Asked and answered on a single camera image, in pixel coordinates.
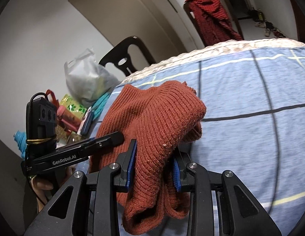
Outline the person's left hand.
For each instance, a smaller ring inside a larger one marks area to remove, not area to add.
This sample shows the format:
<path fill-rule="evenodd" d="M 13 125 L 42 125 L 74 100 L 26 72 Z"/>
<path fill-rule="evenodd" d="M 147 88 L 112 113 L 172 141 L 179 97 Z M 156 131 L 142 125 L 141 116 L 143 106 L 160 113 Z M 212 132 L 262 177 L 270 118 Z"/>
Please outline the person's left hand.
<path fill-rule="evenodd" d="M 74 171 L 75 168 L 73 166 L 67 167 L 65 172 L 62 172 L 60 177 L 57 179 L 58 186 L 62 186 Z M 36 194 L 37 212 L 39 213 L 48 202 L 45 192 L 53 189 L 53 183 L 47 181 L 44 177 L 38 176 L 32 178 L 30 183 L 34 193 Z"/>

